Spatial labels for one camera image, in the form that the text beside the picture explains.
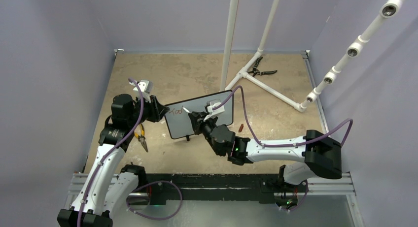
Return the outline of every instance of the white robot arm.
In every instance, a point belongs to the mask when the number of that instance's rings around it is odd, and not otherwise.
[[[235,136],[225,125],[216,125],[219,111],[224,111],[220,103],[208,102],[206,112],[190,112],[186,108],[195,134],[203,134],[213,151],[219,156],[228,156],[228,161],[244,165],[267,160],[295,161],[295,164],[282,166],[283,182],[299,185],[312,177],[340,179],[341,144],[325,137],[315,142],[323,134],[308,130],[306,135],[284,140],[263,140]]]
[[[109,188],[115,170],[134,137],[134,127],[145,120],[158,122],[168,112],[168,107],[161,105],[155,96],[149,94],[151,82],[142,80],[134,84],[141,90],[143,105],[138,98],[134,100],[129,94],[115,96],[111,106],[112,114],[106,119],[100,133],[92,172],[70,209],[61,209],[58,214],[60,226],[112,226],[113,210],[126,201],[132,190],[145,184],[146,181],[141,180],[145,177],[143,167],[126,165],[116,184]],[[135,87],[134,91],[140,97],[138,88]],[[143,108],[142,117],[139,116],[140,107]]]

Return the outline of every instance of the tan mat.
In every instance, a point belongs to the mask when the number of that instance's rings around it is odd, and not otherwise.
[[[227,82],[252,57],[252,54],[232,54]],[[85,172],[90,172],[97,151],[99,133],[110,115],[114,96],[131,94],[133,87],[128,78],[147,79],[154,83],[152,94],[162,104],[199,97],[219,91],[222,54],[118,54],[106,96],[100,111]],[[274,75],[256,76],[285,96],[302,102],[312,90],[301,55],[271,54],[261,61],[261,71],[278,70]],[[306,130],[321,131],[318,110],[314,104],[300,113],[283,101],[241,79],[248,118],[259,139],[285,139],[304,135]],[[241,124],[244,130],[238,133]],[[134,138],[116,172],[133,162],[145,167],[147,173],[277,173],[285,161],[265,161],[244,166],[234,165],[226,157],[216,156],[202,135],[172,140],[167,125],[145,122],[145,137],[149,153]],[[230,130],[237,136],[251,137],[244,121],[241,94],[234,101],[234,123]]]

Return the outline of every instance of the metal frame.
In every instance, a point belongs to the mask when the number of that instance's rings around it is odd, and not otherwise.
[[[109,185],[109,189],[116,183],[118,174],[114,174],[112,181]],[[64,208],[69,208],[72,202],[83,188],[84,183],[87,180],[88,174],[77,173],[73,174],[71,184],[68,190],[67,200]],[[353,196],[354,186],[352,184],[350,174],[343,174],[341,179],[331,180],[323,178],[310,178],[308,179],[309,192],[308,195],[347,195]],[[129,196],[146,196],[146,193],[131,193]],[[275,193],[275,196],[281,196],[281,193]]]
[[[299,103],[294,102],[292,99],[277,92],[276,90],[272,89],[268,85],[264,84],[263,82],[259,81],[258,79],[252,77],[251,75],[247,73],[248,69],[252,66],[252,64],[263,54],[264,45],[266,44],[267,36],[269,34],[270,27],[273,23],[273,19],[276,14],[278,5],[279,5],[279,0],[273,0],[273,5],[272,5],[272,8],[270,9],[270,14],[269,14],[266,26],[264,28],[263,36],[261,37],[261,42],[257,49],[257,52],[254,54],[251,60],[249,60],[249,62],[244,67],[241,68],[241,70],[237,73],[234,79],[232,79],[232,81],[227,86],[225,86],[226,76],[228,74],[229,58],[231,55],[232,36],[234,34],[234,26],[235,26],[234,17],[236,17],[236,13],[238,11],[238,0],[231,0],[230,8],[229,8],[229,16],[228,16],[228,28],[227,28],[226,38],[225,38],[225,50],[224,50],[223,64],[222,64],[220,91],[231,89],[238,82],[238,80],[240,80],[241,78],[245,78],[251,81],[252,83],[254,83],[255,85],[266,90],[267,92],[273,94],[277,98],[283,100],[287,104],[291,105],[296,110],[302,112],[304,111],[304,109],[301,108]]]
[[[364,221],[357,204],[355,195],[347,195],[347,202],[351,212],[351,218],[355,227],[364,227]]]

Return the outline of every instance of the white pvc pipe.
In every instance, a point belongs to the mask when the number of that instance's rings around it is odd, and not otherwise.
[[[244,75],[244,77],[246,79],[248,79],[249,81],[253,82],[255,85],[259,86],[260,88],[266,90],[267,92],[273,94],[275,97],[279,98],[280,100],[286,102],[287,104],[293,106],[293,108],[298,109],[299,108],[299,103],[296,103],[294,101],[292,101],[291,99],[289,99],[288,97],[286,97],[285,95],[277,92],[276,90],[274,90],[273,88],[267,86],[266,84],[258,81],[257,79],[255,79],[254,77],[252,77],[251,75],[249,75],[248,73],[246,73]]]
[[[387,18],[382,17],[381,15],[378,15],[373,22],[366,28],[366,30],[363,32],[362,35],[360,35],[361,39],[363,41],[370,40],[370,37],[382,26],[384,21]]]
[[[258,52],[262,53],[264,51],[264,45],[266,44],[267,36],[269,35],[270,28],[272,26],[272,22],[274,16],[276,14],[277,6],[279,5],[279,0],[273,0],[272,8],[270,9],[269,18],[267,19],[266,26],[264,28],[263,36],[261,37],[260,46],[258,47]]]
[[[241,78],[242,78],[242,75],[237,73],[234,79],[232,79],[232,81],[226,86],[225,90],[230,90]]]
[[[341,72],[341,69],[343,69],[347,65],[349,60],[350,57],[347,55],[347,53],[345,53],[344,56],[340,59],[340,61],[338,61],[335,65],[335,70],[337,72]]]
[[[225,90],[229,90],[229,89],[231,89],[237,82],[238,82],[238,80],[240,79],[240,78],[242,78],[243,77],[243,72],[247,72],[248,71],[248,69],[252,66],[252,64],[258,59],[258,58],[260,58],[260,56],[261,56],[261,53],[259,53],[259,52],[256,52],[255,54],[254,54],[254,56],[251,58],[251,60],[249,60],[248,61],[248,63],[246,64],[246,65],[244,65],[244,67],[242,67],[241,69],[240,69],[240,71],[238,71],[238,73],[237,73],[237,75],[235,75],[235,78],[234,79],[232,79],[232,81],[228,84],[228,86],[226,86],[226,88],[225,88]]]
[[[235,19],[237,18],[238,1],[231,0],[229,3],[228,24],[226,28],[225,49],[223,52],[221,85],[219,90],[225,90],[226,76],[228,75],[229,58],[231,56],[232,38],[234,36]]]
[[[314,88],[305,98],[305,100],[300,104],[300,110],[305,110],[309,103],[314,102],[318,96],[322,93],[322,90],[330,84],[332,84],[337,74],[347,65],[350,59],[358,56],[363,49],[363,46],[369,42],[370,37],[382,26],[386,19],[395,16],[399,12],[403,2],[405,0],[388,0],[382,8],[379,10],[378,16],[371,22],[371,24],[366,28],[362,35],[358,36],[353,44],[348,47],[344,56],[338,61],[338,63],[333,66],[328,73],[325,75],[324,79]]]

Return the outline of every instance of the lavender wall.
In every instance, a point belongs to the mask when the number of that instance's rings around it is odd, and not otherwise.
[[[0,219],[57,226],[113,61],[88,0],[0,0]]]
[[[387,0],[340,0],[310,52],[316,82]],[[418,0],[407,0],[320,96],[330,128],[354,118],[343,148],[366,226],[416,226]],[[336,137],[341,139],[343,133]]]
[[[114,48],[223,51],[230,0],[90,0]],[[310,49],[338,0],[280,0],[266,51]],[[233,50],[255,51],[273,0],[240,0]]]

